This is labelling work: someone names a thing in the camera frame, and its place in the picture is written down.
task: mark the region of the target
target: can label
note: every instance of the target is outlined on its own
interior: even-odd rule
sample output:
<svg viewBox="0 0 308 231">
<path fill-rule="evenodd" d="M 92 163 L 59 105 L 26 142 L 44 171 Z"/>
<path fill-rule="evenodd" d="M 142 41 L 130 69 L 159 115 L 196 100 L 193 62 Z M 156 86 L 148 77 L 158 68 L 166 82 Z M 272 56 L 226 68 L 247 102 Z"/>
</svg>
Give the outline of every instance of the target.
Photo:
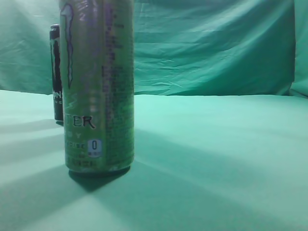
<svg viewBox="0 0 308 231">
<path fill-rule="evenodd" d="M 134 158 L 132 0 L 60 0 L 66 165 L 108 172 Z"/>
<path fill-rule="evenodd" d="M 54 118 L 63 121 L 63 91 L 60 74 L 60 34 L 59 25 L 52 25 L 50 31 L 51 76 Z"/>
</svg>

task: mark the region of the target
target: green surface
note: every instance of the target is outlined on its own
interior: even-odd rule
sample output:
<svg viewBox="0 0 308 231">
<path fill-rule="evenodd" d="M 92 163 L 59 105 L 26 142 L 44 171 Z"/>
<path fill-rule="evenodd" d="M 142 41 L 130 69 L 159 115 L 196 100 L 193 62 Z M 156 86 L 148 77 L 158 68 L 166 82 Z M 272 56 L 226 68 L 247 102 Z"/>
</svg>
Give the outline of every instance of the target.
<svg viewBox="0 0 308 231">
<path fill-rule="evenodd" d="M 58 0 L 0 6 L 0 89 L 51 94 Z M 137 94 L 284 94 L 294 55 L 293 0 L 135 0 Z"/>
<path fill-rule="evenodd" d="M 71 178 L 52 96 L 0 91 L 0 231 L 306 231 L 308 103 L 136 96 L 136 160 Z"/>
<path fill-rule="evenodd" d="M 308 1 L 295 0 L 296 58 L 292 89 L 308 96 Z"/>
</svg>

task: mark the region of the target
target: monster energy can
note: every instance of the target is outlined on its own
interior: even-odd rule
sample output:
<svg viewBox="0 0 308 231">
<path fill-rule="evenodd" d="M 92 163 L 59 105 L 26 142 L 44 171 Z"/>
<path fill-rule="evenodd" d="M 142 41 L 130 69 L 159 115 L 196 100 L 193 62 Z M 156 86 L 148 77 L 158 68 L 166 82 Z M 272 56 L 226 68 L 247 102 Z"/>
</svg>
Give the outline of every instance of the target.
<svg viewBox="0 0 308 231">
<path fill-rule="evenodd" d="M 51 25 L 50 29 L 51 73 L 53 89 L 54 118 L 63 122 L 62 83 L 60 75 L 60 27 Z"/>
<path fill-rule="evenodd" d="M 60 0 L 65 163 L 119 173 L 134 159 L 133 0 Z"/>
</svg>

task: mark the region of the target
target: green can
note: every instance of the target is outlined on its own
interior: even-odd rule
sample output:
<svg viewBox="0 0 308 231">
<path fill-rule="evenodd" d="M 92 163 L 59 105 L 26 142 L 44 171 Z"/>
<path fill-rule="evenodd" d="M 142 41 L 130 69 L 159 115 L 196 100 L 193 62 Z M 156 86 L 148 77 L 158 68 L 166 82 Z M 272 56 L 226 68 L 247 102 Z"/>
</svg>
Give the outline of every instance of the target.
<svg viewBox="0 0 308 231">
<path fill-rule="evenodd" d="M 133 0 L 60 0 L 65 164 L 113 174 L 134 159 Z"/>
</svg>

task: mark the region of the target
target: can bottom rim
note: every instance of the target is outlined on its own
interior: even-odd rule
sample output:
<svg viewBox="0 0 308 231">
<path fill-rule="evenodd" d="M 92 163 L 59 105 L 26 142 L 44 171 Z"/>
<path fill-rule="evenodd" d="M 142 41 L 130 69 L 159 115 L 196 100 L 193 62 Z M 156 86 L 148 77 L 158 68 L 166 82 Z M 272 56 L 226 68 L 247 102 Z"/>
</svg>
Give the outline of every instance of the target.
<svg viewBox="0 0 308 231">
<path fill-rule="evenodd" d="M 72 170 L 69 170 L 68 174 L 71 178 L 74 177 L 82 177 L 82 178 L 107 178 L 107 177 L 120 177 L 122 175 L 125 175 L 127 172 L 129 172 L 130 166 L 117 170 L 112 172 L 75 172 Z"/>
</svg>

